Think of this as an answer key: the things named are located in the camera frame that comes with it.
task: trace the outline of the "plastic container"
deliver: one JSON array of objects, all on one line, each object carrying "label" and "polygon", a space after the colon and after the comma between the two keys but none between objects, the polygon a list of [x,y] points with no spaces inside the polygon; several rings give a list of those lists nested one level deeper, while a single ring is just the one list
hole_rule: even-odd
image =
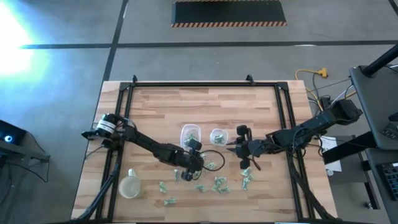
[{"label": "plastic container", "polygon": [[138,179],[134,169],[129,169],[129,175],[120,181],[120,195],[124,198],[138,198],[141,192],[141,180]]},{"label": "plastic container", "polygon": [[228,132],[224,129],[213,129],[210,134],[210,142],[215,146],[225,146],[228,141]]},{"label": "plastic container", "polygon": [[189,140],[194,139],[200,142],[200,128],[195,124],[186,124],[182,128],[180,136],[180,146],[184,149],[188,149]]}]

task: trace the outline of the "wooden tabletop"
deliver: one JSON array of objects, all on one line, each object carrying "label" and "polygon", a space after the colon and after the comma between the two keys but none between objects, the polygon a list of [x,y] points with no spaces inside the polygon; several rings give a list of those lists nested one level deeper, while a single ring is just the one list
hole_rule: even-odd
[{"label": "wooden tabletop", "polygon": [[[120,82],[104,82],[95,121],[104,113],[114,113]],[[303,81],[288,81],[297,124],[312,117]],[[288,121],[285,101],[285,117]],[[226,159],[217,172],[203,172],[197,181],[174,181],[174,169],[159,163],[149,151],[128,142],[124,148],[121,176],[135,169],[142,180],[141,198],[125,199],[118,194],[114,222],[274,222],[296,221],[292,186],[285,153],[262,155],[256,159],[262,170],[253,169],[254,179],[248,190],[242,189],[240,159],[226,147],[210,144],[210,133],[215,128],[229,132],[229,140],[236,138],[236,127],[245,124],[252,128],[253,138],[280,129],[279,114],[272,87],[145,87],[135,88],[130,118],[140,132],[158,142],[180,144],[180,133],[185,124],[201,128],[202,151],[214,149]],[[88,153],[101,141],[92,141]],[[81,215],[98,193],[103,174],[106,150],[100,149],[84,163],[72,218]],[[209,153],[205,164],[213,161],[221,165],[216,154]],[[330,190],[325,166],[316,147],[308,147],[304,157],[310,188],[320,203],[336,217],[335,203]],[[209,190],[215,177],[226,177],[231,190],[220,194]],[[159,191],[163,181],[167,193]],[[194,189],[204,185],[207,192]],[[300,192],[305,210],[303,193]],[[108,211],[108,197],[104,214]],[[177,198],[174,205],[165,206],[163,200]]]}]

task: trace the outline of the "black metal frame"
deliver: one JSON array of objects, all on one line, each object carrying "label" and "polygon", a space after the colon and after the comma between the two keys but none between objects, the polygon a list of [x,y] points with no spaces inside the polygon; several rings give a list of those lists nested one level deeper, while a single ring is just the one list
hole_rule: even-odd
[{"label": "black metal frame", "polygon": [[[124,113],[125,118],[129,118],[129,109],[131,107],[131,102],[132,102],[132,95],[133,95],[133,90],[135,87],[182,87],[182,86],[217,86],[217,87],[222,87],[222,86],[267,86],[267,87],[273,87],[275,90],[275,97],[277,100],[277,107],[278,107],[278,112],[279,112],[279,119],[280,119],[280,127],[281,128],[287,128],[286,125],[286,120],[285,120],[285,115],[284,115],[284,108],[282,105],[282,98],[280,96],[280,91],[284,92],[286,103],[287,103],[287,111],[289,114],[290,118],[290,123],[291,127],[293,128],[295,124],[295,118],[294,118],[294,112],[293,112],[293,106],[292,102],[290,99],[290,93],[289,93],[289,87],[287,82],[255,82],[252,79],[252,76],[248,75],[246,80],[248,82],[242,81],[242,82],[137,82],[136,76],[133,77],[133,82],[122,82],[120,83],[119,86],[119,95],[118,95],[118,100],[116,103],[116,109],[115,113],[120,114],[120,109],[121,109],[121,103],[123,100],[123,94],[126,90],[128,90],[128,96],[127,96],[127,102],[126,102],[126,110]],[[124,148],[124,142],[121,142],[119,147],[117,148],[117,160],[121,161],[123,158],[123,149]],[[102,183],[101,186],[106,182],[106,180],[109,177],[109,172],[111,168],[111,163],[112,163],[112,157],[113,157],[114,150],[109,149],[106,155],[106,160],[105,160],[105,165],[104,165],[104,172],[103,172],[103,178],[102,178]],[[291,154],[286,153],[287,161],[292,161],[293,157]],[[307,174],[305,172],[305,166],[304,166],[304,160],[301,151],[298,151],[297,153],[297,161],[298,161],[298,167],[300,170],[300,175],[305,181],[305,183],[308,185],[308,179],[307,179]],[[302,205],[300,201],[300,195],[299,195],[299,190],[297,187],[296,181],[292,177],[292,173],[290,172],[290,179],[291,179],[291,184],[292,184],[292,191],[293,191],[293,197],[294,197],[294,203],[295,203],[295,208],[296,208],[296,213],[297,213],[297,219],[301,220],[303,219],[303,210],[302,210]],[[114,183],[112,186],[111,190],[111,196],[110,196],[110,202],[109,202],[109,208],[108,208],[108,214],[106,218],[102,218],[103,216],[103,201],[101,201],[96,209],[96,215],[95,219],[99,223],[104,223],[104,222],[112,222],[113,221],[113,215],[114,215],[114,206],[116,203],[116,193],[118,189],[118,182],[119,182],[119,175],[120,175],[120,169],[117,175],[115,176]],[[309,219],[314,219],[315,214],[313,210],[312,204],[309,202],[308,198],[305,196],[306,199],[306,204],[307,204],[307,209],[308,209],[308,216]]]}]

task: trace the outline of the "gray floor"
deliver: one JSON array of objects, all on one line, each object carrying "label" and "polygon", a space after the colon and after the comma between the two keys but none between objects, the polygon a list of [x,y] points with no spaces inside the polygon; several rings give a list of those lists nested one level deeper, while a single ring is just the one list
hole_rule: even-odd
[{"label": "gray floor", "polygon": [[[170,28],[171,0],[130,1],[120,43],[394,40],[398,17],[387,0],[285,1],[286,28]],[[93,120],[109,49],[12,50],[17,44],[110,44],[122,0],[4,1],[0,20],[0,119],[30,131],[51,155],[49,179],[27,174],[11,223],[50,223],[69,219],[87,142],[80,133]],[[390,45],[324,47],[213,47],[118,49],[110,80],[291,80],[301,68],[328,69],[317,87],[346,79],[350,67],[367,64]],[[312,75],[300,74],[313,88]],[[351,83],[320,90],[339,95]],[[352,97],[357,106],[357,97]],[[334,126],[330,135],[362,134],[364,116],[350,126]],[[46,167],[38,167],[44,175]],[[384,210],[367,210],[362,185],[332,185],[340,218],[387,223]],[[0,198],[4,195],[0,189]]]}]

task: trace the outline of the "yellow and black striped mat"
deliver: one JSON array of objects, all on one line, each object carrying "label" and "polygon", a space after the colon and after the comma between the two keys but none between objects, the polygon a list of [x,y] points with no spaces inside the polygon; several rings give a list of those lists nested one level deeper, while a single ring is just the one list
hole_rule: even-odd
[{"label": "yellow and black striped mat", "polygon": [[173,3],[172,27],[286,26],[279,0],[178,0]]}]

